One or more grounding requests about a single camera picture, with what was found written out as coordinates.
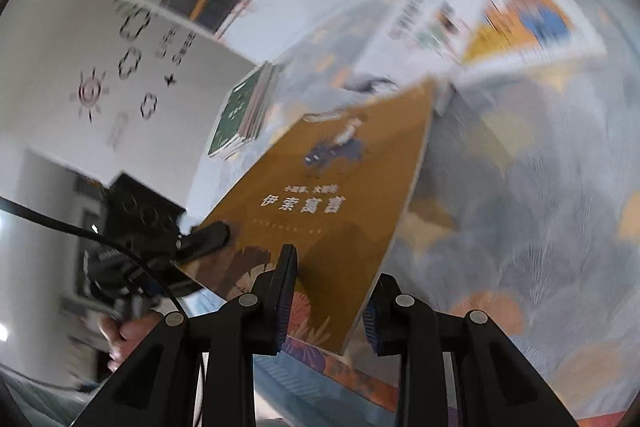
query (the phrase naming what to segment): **finger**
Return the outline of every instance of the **finger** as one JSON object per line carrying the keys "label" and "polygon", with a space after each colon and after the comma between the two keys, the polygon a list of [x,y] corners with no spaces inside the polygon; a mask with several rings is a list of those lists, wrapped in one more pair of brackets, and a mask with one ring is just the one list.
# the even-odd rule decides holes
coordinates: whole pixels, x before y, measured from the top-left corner
{"label": "finger", "polygon": [[120,335],[127,341],[140,341],[144,339],[156,324],[162,319],[162,314],[156,311],[148,312],[148,314],[124,323],[120,327]]}
{"label": "finger", "polygon": [[118,323],[109,316],[103,316],[98,319],[98,328],[100,332],[107,339],[110,346],[113,346],[117,341],[121,341],[120,326]]}

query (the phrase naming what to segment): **brown book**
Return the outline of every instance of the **brown book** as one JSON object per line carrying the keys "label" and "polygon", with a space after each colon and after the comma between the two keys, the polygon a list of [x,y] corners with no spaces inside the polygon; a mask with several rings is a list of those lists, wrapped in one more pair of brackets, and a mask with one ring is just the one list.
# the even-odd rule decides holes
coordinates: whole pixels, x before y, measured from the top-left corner
{"label": "brown book", "polygon": [[289,334],[343,352],[412,194],[432,100],[426,82],[363,107],[303,117],[204,221],[229,224],[228,247],[183,270],[232,299],[292,243],[300,269]]}

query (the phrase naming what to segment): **green book cover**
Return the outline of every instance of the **green book cover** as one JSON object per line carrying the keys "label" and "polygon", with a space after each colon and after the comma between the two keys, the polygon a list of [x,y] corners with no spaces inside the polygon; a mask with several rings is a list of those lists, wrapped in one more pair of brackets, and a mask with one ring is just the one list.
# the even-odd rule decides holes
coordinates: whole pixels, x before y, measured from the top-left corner
{"label": "green book cover", "polygon": [[224,147],[238,134],[261,71],[262,68],[258,68],[232,89],[209,147],[209,155]]}

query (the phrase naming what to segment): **black cable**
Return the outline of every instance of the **black cable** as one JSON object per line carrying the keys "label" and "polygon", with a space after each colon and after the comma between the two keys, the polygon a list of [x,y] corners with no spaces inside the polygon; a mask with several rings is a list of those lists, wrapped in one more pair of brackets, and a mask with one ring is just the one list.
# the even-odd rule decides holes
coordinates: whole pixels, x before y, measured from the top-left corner
{"label": "black cable", "polygon": [[[164,294],[174,304],[175,308],[184,317],[188,317],[187,313],[184,311],[184,308],[180,304],[180,301],[178,301],[178,299],[176,298],[174,293],[171,291],[171,289],[166,284],[164,284],[164,282],[161,281],[160,278],[154,274],[153,270],[149,268],[149,266],[145,263],[145,261],[139,255],[135,254],[132,250],[129,250],[128,248],[123,247],[122,245],[116,243],[115,241],[112,241],[108,237],[104,237],[103,235],[100,235],[99,233],[89,232],[88,230],[75,227],[74,225],[64,223],[63,221],[53,219],[52,217],[44,216],[43,214],[40,214],[35,210],[31,210],[26,206],[23,206],[19,203],[15,203],[14,201],[3,198],[2,196],[0,196],[0,210],[4,210],[9,214],[13,214],[14,216],[21,217],[22,219],[26,219],[27,221],[31,221],[32,223],[35,223],[36,225],[41,225],[43,227],[46,227],[47,229],[68,233],[70,235],[75,235],[76,237],[84,237],[85,239],[90,239],[91,241],[95,241],[100,245],[113,248],[114,250],[117,250],[120,253],[123,253],[130,260],[132,260],[133,263],[138,265],[144,273],[146,273],[149,277],[151,277],[154,281],[156,281],[156,283],[158,283],[158,286],[160,286]],[[50,387],[52,389],[60,389],[64,387],[64,386],[55,386],[54,384],[48,384],[46,382],[36,381],[32,378],[27,377],[26,375],[22,375],[21,373],[18,373],[15,369],[11,369],[11,368],[8,368],[8,369],[17,375],[21,375],[23,378],[26,378],[27,380],[31,380],[34,383],[37,383],[44,387]],[[202,375],[202,383],[204,384],[205,369],[204,369],[204,357],[202,356],[202,354],[200,355],[200,374]],[[71,391],[71,389],[64,388],[64,389],[60,389],[60,391]],[[194,424],[195,426],[197,426],[198,423],[200,423],[200,420],[202,418],[202,407],[203,407],[203,404],[201,402],[200,410],[198,412],[198,417],[197,417],[196,423]]]}
{"label": "black cable", "polygon": [[11,373],[16,377],[23,378],[24,380],[30,381],[31,383],[35,383],[42,387],[49,387],[50,389],[55,389],[56,391],[65,391],[68,393],[79,393],[78,388],[71,387],[67,385],[58,385],[56,383],[44,382],[42,380],[37,380],[36,378],[28,377],[27,375],[21,373],[20,371],[16,371],[13,367],[9,367],[8,365],[4,365],[4,363],[0,362],[0,369],[7,373]]}

